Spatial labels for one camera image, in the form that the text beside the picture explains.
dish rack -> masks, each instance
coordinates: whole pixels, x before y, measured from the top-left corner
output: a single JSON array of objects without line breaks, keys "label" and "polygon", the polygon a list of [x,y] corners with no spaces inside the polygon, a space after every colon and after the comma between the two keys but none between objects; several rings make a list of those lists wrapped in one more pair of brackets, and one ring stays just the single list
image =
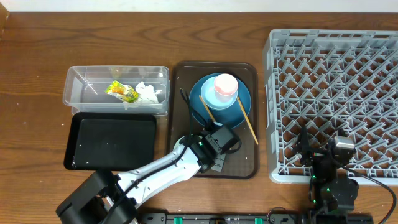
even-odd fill
[{"label": "dish rack", "polygon": [[[269,177],[308,183],[293,147],[306,125],[312,146],[344,129],[348,167],[398,185],[398,32],[276,29],[263,50]],[[339,170],[361,185],[374,185]]]}]

yellow snack wrapper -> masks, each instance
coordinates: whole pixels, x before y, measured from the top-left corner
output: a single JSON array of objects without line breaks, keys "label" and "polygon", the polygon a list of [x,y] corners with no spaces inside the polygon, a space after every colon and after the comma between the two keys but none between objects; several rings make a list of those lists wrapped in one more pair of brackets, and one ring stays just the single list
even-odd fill
[{"label": "yellow snack wrapper", "polygon": [[109,87],[107,87],[105,93],[115,96],[121,101],[128,103],[134,102],[139,96],[139,93],[134,91],[133,87],[129,85],[123,85],[116,80],[113,81]]}]

brown serving tray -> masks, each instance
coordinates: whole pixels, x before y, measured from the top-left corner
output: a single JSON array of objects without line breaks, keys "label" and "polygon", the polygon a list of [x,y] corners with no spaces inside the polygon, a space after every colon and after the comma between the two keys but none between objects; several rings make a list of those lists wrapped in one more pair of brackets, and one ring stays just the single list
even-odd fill
[{"label": "brown serving tray", "polygon": [[[213,73],[232,74],[247,86],[252,98],[248,118],[258,137],[258,79],[257,71],[252,65],[247,63],[181,62],[174,68],[172,79],[167,152],[173,149],[174,144],[182,136],[189,134],[188,106],[182,100],[180,88],[189,94],[199,79]],[[200,133],[202,129],[203,126],[193,119],[193,133]],[[221,172],[209,170],[205,174],[198,173],[195,177],[249,179],[256,174],[259,167],[259,146],[255,143],[248,124],[243,122],[234,128],[234,131],[242,140],[241,149],[226,156]]]}]

wooden table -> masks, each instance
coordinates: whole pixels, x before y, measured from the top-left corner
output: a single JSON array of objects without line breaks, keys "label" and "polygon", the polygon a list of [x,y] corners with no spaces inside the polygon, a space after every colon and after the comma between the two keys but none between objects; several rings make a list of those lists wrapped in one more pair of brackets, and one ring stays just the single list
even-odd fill
[{"label": "wooden table", "polygon": [[[72,65],[165,65],[183,60],[247,62],[259,74],[261,167],[250,180],[190,179],[145,203],[186,213],[304,211],[308,185],[268,177],[262,48],[276,28],[398,30],[397,14],[16,13],[0,42],[0,223],[60,223],[56,207],[91,172],[68,171],[63,157],[71,108],[62,103]],[[167,117],[158,120],[156,159]],[[391,206],[381,187],[361,187],[357,213],[380,221]],[[398,222],[395,212],[388,223]]]}]

wooden chopstick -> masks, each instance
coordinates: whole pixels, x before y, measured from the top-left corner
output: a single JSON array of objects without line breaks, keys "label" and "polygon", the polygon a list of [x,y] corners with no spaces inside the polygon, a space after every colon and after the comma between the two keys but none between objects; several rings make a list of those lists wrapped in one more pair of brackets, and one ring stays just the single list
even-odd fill
[{"label": "wooden chopstick", "polygon": [[205,106],[207,113],[210,115],[210,118],[213,120],[213,122],[216,122],[216,119],[214,119],[213,115],[211,114],[209,108],[207,107],[205,101],[203,101],[203,98],[201,97],[201,95],[199,95],[200,101],[203,103],[203,106]]},{"label": "wooden chopstick", "polygon": [[256,143],[257,143],[257,144],[259,144],[259,142],[257,141],[257,137],[256,137],[256,135],[254,134],[253,128],[251,127],[251,124],[250,124],[249,118],[248,118],[248,116],[246,115],[246,112],[244,111],[244,108],[243,108],[243,105],[242,105],[241,99],[238,97],[238,99],[237,99],[237,100],[238,100],[239,106],[241,107],[241,110],[242,110],[242,113],[243,113],[244,119],[246,120],[246,122],[247,122],[247,123],[248,123],[248,125],[249,125],[250,131],[251,131],[251,134],[253,135],[253,138],[254,138],[254,140],[256,141]]}]

